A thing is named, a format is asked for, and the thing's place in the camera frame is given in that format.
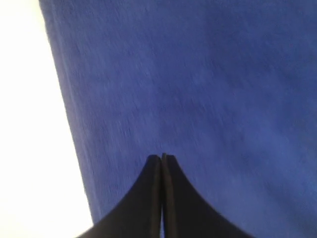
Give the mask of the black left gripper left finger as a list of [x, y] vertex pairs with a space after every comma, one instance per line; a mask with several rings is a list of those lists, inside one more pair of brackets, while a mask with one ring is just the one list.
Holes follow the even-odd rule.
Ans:
[[150, 155], [137, 180], [103, 219], [81, 238], [159, 238], [161, 159]]

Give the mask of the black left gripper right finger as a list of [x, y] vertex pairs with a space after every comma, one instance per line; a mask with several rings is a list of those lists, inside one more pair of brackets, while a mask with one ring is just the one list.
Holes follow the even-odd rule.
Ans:
[[163, 154], [163, 224], [166, 238], [249, 238], [215, 211], [189, 182], [177, 159]]

